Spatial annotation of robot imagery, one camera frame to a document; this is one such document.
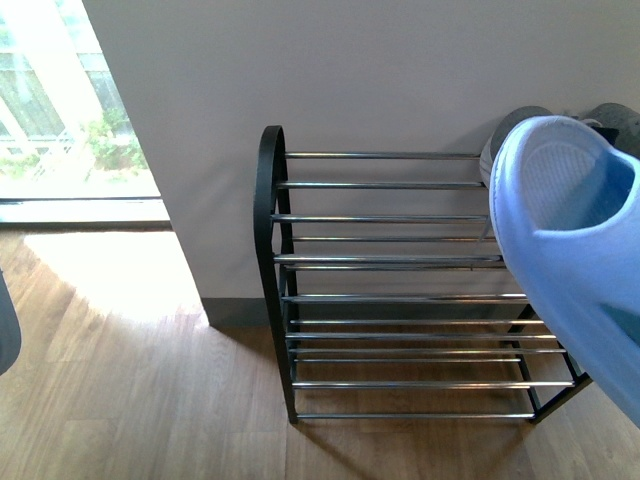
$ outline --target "metal bar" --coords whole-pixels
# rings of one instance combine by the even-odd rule
[[[393,223],[393,224],[470,224],[487,221],[487,215],[292,215],[276,213],[276,223]]]
[[[382,419],[466,419],[466,420],[531,420],[533,413],[299,413],[301,420],[382,420]]]
[[[288,333],[287,340],[374,340],[374,341],[425,341],[425,340],[555,340],[551,333]]]
[[[370,265],[470,265],[486,262],[502,262],[502,255],[461,255],[461,256],[434,256],[434,255],[274,255],[276,264],[291,265],[304,264],[370,264]]]
[[[564,405],[567,401],[571,400],[578,393],[588,387],[593,380],[588,373],[583,373],[578,377],[578,380],[574,382],[574,388],[565,388],[555,397],[542,405],[539,410],[536,411],[535,418],[532,419],[532,423],[540,423],[550,414],[555,412],[558,408]]]
[[[431,326],[431,325],[543,325],[542,320],[506,320],[506,319],[434,319],[434,320],[410,320],[410,319],[389,319],[389,320],[357,320],[357,319],[313,319],[313,320],[292,320],[295,325],[349,325],[349,326]]]
[[[496,295],[395,295],[395,294],[303,294],[282,297],[285,302],[297,304],[327,304],[327,303],[459,303],[459,304],[519,304],[527,301],[527,297],[520,293]]]
[[[281,190],[349,189],[349,190],[485,190],[482,182],[278,182]]]
[[[518,363],[518,358],[296,358],[297,363]]]
[[[560,348],[292,348],[297,355],[542,355],[564,353]]]
[[[320,237],[320,236],[294,236],[294,242],[372,242],[372,243],[477,243],[478,237]],[[485,237],[483,242],[495,242],[496,237]]]
[[[291,160],[478,160],[479,155],[469,153],[435,152],[287,152]]]
[[[423,272],[446,270],[449,272],[474,272],[486,270],[506,270],[506,265],[500,263],[480,263],[469,266],[453,265],[287,265],[287,270],[322,271],[322,272]]]
[[[294,382],[296,390],[390,390],[390,389],[428,389],[428,390],[525,390],[532,387],[573,387],[573,381],[554,382],[514,382],[514,381],[306,381]]]

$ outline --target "gray shoe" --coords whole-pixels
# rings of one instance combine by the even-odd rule
[[[640,158],[640,113],[619,103],[603,103],[585,115],[619,131],[615,147]]]
[[[520,107],[515,109],[509,115],[504,117],[498,127],[493,132],[493,135],[487,141],[486,145],[482,149],[482,153],[480,154],[480,175],[482,176],[482,181],[484,184],[489,187],[489,182],[491,179],[491,169],[493,168],[493,161],[500,150],[500,147],[504,143],[504,140],[507,138],[507,135],[513,130],[513,128],[531,117],[545,117],[547,115],[553,115],[551,111],[546,108],[536,107],[536,106],[528,106],[528,107]]]
[[[22,335],[7,284],[1,274],[0,278],[0,375],[2,375],[17,360],[22,345]]]

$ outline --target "glass window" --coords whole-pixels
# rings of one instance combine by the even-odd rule
[[[0,0],[0,196],[158,196],[81,0],[37,3]]]

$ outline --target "floor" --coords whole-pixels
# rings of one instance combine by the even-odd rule
[[[0,478],[631,479],[640,430],[597,385],[538,426],[287,423],[266,328],[208,326],[175,236],[0,232],[23,329]]]

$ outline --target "baseboard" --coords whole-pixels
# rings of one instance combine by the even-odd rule
[[[264,298],[201,298],[214,328],[269,325]]]
[[[269,325],[263,298],[202,298],[214,328]],[[304,318],[515,318],[518,305],[304,305]]]

